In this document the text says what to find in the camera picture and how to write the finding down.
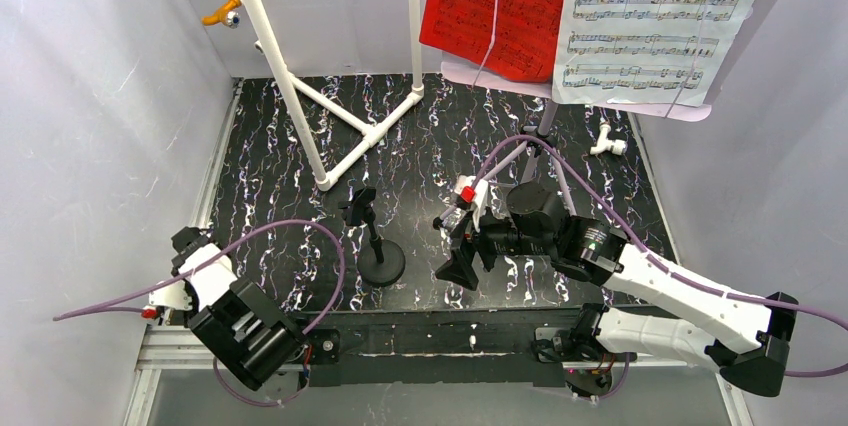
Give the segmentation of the red sheet music book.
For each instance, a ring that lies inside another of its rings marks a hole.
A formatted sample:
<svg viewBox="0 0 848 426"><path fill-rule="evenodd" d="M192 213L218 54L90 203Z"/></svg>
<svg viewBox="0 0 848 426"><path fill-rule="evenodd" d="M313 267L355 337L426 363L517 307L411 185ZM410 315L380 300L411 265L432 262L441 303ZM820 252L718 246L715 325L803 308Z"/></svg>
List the red sheet music book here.
<svg viewBox="0 0 848 426"><path fill-rule="evenodd" d="M551 79L563 0L426 0L419 41L508 81Z"/></svg>

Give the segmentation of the white sheet music page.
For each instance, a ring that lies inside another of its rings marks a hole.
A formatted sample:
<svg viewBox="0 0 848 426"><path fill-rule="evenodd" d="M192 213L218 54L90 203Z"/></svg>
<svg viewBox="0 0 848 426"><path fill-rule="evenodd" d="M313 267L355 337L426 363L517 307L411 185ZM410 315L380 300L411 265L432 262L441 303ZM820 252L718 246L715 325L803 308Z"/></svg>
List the white sheet music page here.
<svg viewBox="0 0 848 426"><path fill-rule="evenodd" d="M755 0L563 0L552 97L697 108Z"/></svg>

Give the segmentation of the lilac perforated music stand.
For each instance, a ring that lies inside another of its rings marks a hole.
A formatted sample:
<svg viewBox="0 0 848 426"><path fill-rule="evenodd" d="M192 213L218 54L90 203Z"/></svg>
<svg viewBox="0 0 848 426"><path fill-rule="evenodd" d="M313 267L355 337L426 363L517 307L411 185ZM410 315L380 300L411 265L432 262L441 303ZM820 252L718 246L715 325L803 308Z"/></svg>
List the lilac perforated music stand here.
<svg viewBox="0 0 848 426"><path fill-rule="evenodd" d="M699 122L706 119L711 114L713 105L720 96L725 82L731 76L733 68L746 51L777 1L755 0L753 2L752 10L741 25L741 29L737 33L733 45L718 69L716 78L701 106L672 106L664 103L611 103L607 105L601 104L600 106L607 109L635 113L641 116L662 117L683 122ZM545 101L546 105L552 103L553 85L550 82L514 82L489 71L484 71L479 78L475 78L474 75L478 69L479 66L469 60L448 53L442 55L441 73L446 79L452 82L468 86L475 84L483 88L539 97Z"/></svg>

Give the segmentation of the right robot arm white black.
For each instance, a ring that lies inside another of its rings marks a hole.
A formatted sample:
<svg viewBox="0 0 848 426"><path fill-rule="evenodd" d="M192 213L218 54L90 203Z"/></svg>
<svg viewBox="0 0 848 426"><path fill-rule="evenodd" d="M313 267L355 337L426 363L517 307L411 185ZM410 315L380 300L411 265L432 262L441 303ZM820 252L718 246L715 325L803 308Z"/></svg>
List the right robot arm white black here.
<svg viewBox="0 0 848 426"><path fill-rule="evenodd" d="M662 310L654 317L587 304L571 329L535 340L541 360L649 354L712 370L758 396L781 392L796 315L778 307L775 296L745 302L714 282L687 278L679 265L641 251L622 230L571 214L556 193L536 182L508 193L504 218L490 208L486 181L461 176L455 194L463 215L451 231L450 256L437 269L438 279L474 290L475 261L491 270L500 258L537 256L568 279Z"/></svg>

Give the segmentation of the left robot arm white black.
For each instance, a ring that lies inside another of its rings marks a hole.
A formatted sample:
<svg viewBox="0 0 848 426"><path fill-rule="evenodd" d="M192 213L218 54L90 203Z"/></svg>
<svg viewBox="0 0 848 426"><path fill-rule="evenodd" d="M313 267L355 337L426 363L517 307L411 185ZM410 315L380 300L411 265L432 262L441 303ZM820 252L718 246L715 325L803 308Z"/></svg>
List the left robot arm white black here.
<svg viewBox="0 0 848 426"><path fill-rule="evenodd" d="M181 312L183 323L244 386L256 391L306 344L302 329L253 281L233 272L210 234L184 227L171 237L176 256L171 274L186 278L151 292L145 319Z"/></svg>

